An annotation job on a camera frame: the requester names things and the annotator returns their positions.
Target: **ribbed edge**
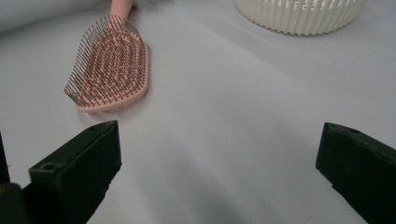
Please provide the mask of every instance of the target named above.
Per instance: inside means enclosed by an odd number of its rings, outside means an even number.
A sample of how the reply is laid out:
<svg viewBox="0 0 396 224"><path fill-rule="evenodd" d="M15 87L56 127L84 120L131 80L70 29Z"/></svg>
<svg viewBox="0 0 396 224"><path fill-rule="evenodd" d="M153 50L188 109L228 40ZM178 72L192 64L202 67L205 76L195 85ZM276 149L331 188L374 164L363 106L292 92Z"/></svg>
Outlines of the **ribbed edge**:
<svg viewBox="0 0 396 224"><path fill-rule="evenodd" d="M321 35L353 21L366 0L236 0L249 20L292 35Z"/></svg>

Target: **screw hole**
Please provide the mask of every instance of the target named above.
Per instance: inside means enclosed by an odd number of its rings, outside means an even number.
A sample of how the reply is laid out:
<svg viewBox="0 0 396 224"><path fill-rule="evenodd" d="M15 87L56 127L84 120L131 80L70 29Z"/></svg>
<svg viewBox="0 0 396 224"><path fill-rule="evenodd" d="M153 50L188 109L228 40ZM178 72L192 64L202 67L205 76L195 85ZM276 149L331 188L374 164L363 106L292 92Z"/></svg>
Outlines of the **screw hole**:
<svg viewBox="0 0 396 224"><path fill-rule="evenodd" d="M48 163L42 164L41 168L43 168L44 170L53 170L55 168L55 166L52 164L52 162L48 162Z"/></svg>

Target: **pink hairbrush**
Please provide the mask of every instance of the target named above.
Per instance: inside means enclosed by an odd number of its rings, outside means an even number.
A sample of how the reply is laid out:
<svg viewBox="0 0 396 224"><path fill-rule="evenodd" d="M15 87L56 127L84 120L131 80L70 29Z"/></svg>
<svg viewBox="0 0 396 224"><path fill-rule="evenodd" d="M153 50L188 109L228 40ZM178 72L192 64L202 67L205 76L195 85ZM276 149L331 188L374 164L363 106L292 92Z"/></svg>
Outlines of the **pink hairbrush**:
<svg viewBox="0 0 396 224"><path fill-rule="evenodd" d="M89 28L81 39L64 93L82 112L131 104L149 86L148 48L137 29L125 19L132 3L114 0L111 15Z"/></svg>

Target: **metal bristle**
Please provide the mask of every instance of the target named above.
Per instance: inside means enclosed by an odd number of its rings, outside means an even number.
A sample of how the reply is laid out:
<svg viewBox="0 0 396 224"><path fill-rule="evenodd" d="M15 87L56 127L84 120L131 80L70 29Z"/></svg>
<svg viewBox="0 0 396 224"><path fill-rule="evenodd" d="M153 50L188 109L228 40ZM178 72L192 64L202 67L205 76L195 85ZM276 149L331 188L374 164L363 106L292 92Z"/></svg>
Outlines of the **metal bristle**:
<svg viewBox="0 0 396 224"><path fill-rule="evenodd" d="M145 84L146 45L136 28L115 16L100 19L78 47L66 93L78 107L112 104Z"/></svg>

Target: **white table surface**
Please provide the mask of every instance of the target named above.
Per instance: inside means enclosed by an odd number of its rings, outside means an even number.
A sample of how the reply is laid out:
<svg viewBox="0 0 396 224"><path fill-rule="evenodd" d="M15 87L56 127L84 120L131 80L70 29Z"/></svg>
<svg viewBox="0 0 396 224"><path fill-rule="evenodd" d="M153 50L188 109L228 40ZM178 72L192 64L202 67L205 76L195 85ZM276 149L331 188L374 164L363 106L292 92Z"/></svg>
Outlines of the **white table surface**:
<svg viewBox="0 0 396 224"><path fill-rule="evenodd" d="M31 166L116 119L123 165L89 223L365 223L315 162L326 121L396 147L396 1L369 0L346 27L309 37L263 29L232 0L137 1L148 92L87 115L63 89L83 32L108 9L50 13L0 33L13 182L26 186Z"/></svg>

